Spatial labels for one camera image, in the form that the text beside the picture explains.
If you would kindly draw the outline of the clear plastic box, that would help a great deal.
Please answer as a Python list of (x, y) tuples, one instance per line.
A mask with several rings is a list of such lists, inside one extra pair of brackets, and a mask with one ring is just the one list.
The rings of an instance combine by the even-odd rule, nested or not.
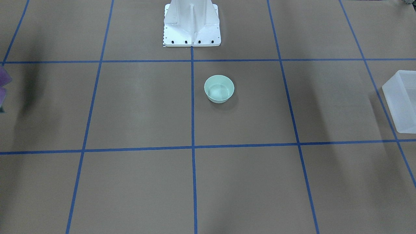
[(415, 134), (416, 71), (397, 71), (382, 90), (397, 132)]

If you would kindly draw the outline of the mint green bowl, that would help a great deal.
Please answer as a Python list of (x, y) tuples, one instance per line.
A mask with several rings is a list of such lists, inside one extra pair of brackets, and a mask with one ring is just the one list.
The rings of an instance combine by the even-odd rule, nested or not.
[(204, 91), (211, 102), (221, 104), (233, 96), (235, 86), (229, 77), (213, 75), (205, 81)]

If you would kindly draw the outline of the purple cloth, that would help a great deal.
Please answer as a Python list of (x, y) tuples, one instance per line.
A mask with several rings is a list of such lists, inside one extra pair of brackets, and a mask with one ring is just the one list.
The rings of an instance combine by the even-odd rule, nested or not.
[(7, 90), (5, 86), (12, 81), (9, 73), (3, 66), (0, 66), (0, 112), (3, 113), (3, 103), (6, 99)]

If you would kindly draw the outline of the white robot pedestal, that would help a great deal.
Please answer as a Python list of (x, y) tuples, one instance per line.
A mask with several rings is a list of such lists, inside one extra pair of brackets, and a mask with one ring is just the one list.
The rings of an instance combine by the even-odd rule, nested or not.
[(163, 46), (221, 45), (218, 6), (211, 0), (172, 0), (163, 22)]

